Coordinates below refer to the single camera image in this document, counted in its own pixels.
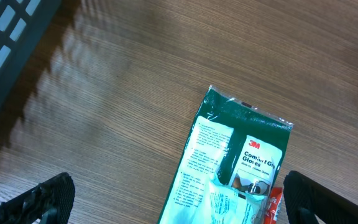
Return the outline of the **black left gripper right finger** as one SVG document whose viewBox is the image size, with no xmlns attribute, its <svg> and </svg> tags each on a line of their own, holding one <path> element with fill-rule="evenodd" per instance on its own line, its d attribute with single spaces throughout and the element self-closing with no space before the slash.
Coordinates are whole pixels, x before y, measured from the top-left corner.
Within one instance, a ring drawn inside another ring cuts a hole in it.
<svg viewBox="0 0 358 224">
<path fill-rule="evenodd" d="M 290 224 L 358 224 L 358 205 L 307 176 L 292 170 L 283 184 Z"/>
</svg>

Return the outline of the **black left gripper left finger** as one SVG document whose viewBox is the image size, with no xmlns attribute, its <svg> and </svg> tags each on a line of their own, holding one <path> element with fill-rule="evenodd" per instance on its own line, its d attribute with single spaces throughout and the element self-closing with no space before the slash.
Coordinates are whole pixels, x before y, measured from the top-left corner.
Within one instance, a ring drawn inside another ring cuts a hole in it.
<svg viewBox="0 0 358 224">
<path fill-rule="evenodd" d="M 19 196 L 0 204 L 0 224 L 40 223 L 67 224 L 73 208 L 75 185 L 62 172 Z"/>
</svg>

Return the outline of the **red white tube packet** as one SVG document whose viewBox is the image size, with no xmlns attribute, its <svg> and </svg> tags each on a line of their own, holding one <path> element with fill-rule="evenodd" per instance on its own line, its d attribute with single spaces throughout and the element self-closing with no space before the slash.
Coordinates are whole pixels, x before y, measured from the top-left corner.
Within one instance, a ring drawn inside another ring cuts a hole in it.
<svg viewBox="0 0 358 224">
<path fill-rule="evenodd" d="M 266 206 L 264 224 L 276 224 L 282 204 L 283 187 L 274 187 Z"/>
</svg>

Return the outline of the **green 3M gloves packet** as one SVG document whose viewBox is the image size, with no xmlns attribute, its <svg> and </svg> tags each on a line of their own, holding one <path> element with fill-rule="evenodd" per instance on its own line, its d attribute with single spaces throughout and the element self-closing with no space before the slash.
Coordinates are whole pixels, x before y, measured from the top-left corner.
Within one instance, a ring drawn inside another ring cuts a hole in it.
<svg viewBox="0 0 358 224">
<path fill-rule="evenodd" d="M 159 223 L 262 223 L 293 124 L 210 86 Z"/>
</svg>

